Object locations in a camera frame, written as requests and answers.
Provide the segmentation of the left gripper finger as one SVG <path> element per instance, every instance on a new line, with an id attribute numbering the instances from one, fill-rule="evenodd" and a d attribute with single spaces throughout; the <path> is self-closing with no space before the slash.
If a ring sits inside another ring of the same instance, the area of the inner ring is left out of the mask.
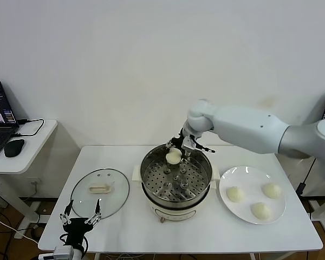
<path id="1" fill-rule="evenodd" d="M 101 220 L 100 199 L 96 202 L 95 213 L 88 218 L 85 223 L 89 225 L 96 225 Z"/>
<path id="2" fill-rule="evenodd" d="M 61 220 L 63 225 L 67 225 L 67 224 L 71 223 L 71 221 L 69 219 L 69 215 L 70 215 L 72 206 L 73 206 L 73 200 L 71 200 L 69 202 L 69 204 L 66 206 L 64 212 L 60 213 L 60 220 Z"/>

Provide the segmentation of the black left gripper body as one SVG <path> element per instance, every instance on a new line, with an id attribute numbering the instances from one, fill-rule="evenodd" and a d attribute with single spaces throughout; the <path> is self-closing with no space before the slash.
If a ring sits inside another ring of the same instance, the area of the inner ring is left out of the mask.
<path id="1" fill-rule="evenodd" d="M 87 218 L 71 218 L 63 224 L 63 229 L 67 234 L 65 245 L 82 245 L 85 234 L 92 231 L 93 224 Z"/>

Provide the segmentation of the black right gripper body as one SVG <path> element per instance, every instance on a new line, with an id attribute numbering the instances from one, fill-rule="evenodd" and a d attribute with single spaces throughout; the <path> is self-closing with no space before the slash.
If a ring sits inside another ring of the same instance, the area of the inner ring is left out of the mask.
<path id="1" fill-rule="evenodd" d="M 182 128 L 179 136 L 171 139 L 177 149 L 191 149 L 191 132 L 187 128 Z"/>

